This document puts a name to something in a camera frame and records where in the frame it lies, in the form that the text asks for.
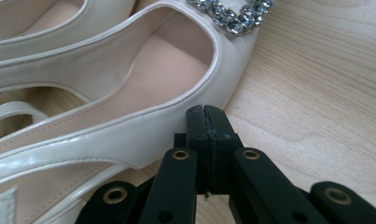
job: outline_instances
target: wooden table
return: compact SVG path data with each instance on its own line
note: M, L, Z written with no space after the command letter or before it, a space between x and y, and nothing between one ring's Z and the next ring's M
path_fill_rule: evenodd
M277 1L226 112L296 186L330 180L376 206L376 1ZM234 223L227 198L199 197L197 223Z

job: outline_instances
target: crystal buckle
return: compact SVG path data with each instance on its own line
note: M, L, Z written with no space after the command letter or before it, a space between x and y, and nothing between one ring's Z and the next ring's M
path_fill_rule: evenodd
M214 23L233 35L245 35L263 22L263 16L269 12L273 0L249 0L237 15L225 8L218 0L187 0L195 8L209 15Z

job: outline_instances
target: white shoe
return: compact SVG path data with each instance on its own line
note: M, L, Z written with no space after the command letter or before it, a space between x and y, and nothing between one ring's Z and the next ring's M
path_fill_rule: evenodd
M0 139L0 223L73 223L90 189L161 158L188 108L226 105L257 33L163 0L87 41L0 62L0 92L52 86L87 102Z
M0 61L74 44L127 19L134 0L0 1Z

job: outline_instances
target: metal rivet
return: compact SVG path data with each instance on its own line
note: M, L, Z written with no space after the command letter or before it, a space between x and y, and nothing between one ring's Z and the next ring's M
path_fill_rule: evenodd
M179 160L179 161L186 159L188 156L189 154L184 150L178 150L173 153L174 159Z
M127 190L123 187L113 187L108 189L103 196L103 200L105 203L115 204L121 203L127 197Z
M244 151L243 156L246 159L249 159L249 160L256 160L256 159L259 159L259 157L260 157L260 155L256 151L254 151L254 150L246 150L246 151Z
M334 203L348 205L353 202L350 195L348 195L340 189L326 188L324 189L324 194L325 196L327 196L328 199L330 199Z

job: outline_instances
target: white strap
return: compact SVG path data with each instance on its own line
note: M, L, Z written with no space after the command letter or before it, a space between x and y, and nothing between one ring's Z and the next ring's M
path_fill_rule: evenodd
M33 117L33 123L37 123L43 119L47 119L48 116L41 111L35 109L25 102L9 102L0 105L0 120L6 119L15 115L31 115Z
M13 224L16 209L17 188L8 189L0 194L0 224Z

